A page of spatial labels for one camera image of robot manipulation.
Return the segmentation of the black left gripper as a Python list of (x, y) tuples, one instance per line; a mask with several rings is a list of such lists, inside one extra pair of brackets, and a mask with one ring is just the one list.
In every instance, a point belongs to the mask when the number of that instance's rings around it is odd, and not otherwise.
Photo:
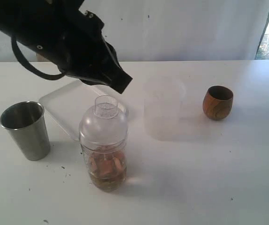
[(38, 10), (42, 55), (54, 62), (60, 73), (38, 72), (47, 80), (74, 76), (87, 85), (105, 85), (122, 94), (132, 81), (120, 66), (114, 47), (102, 36), (104, 23), (95, 14), (79, 9)]

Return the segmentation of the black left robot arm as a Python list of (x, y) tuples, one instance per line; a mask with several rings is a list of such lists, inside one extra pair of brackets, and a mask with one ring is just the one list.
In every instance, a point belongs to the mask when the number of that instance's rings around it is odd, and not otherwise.
[[(103, 21), (93, 12), (81, 12), (81, 5), (80, 0), (0, 0), (0, 31), (10, 37), (17, 61), (36, 76), (49, 81), (69, 76), (123, 93), (132, 77), (104, 39)], [(19, 44), (54, 63), (59, 74), (39, 71)]]

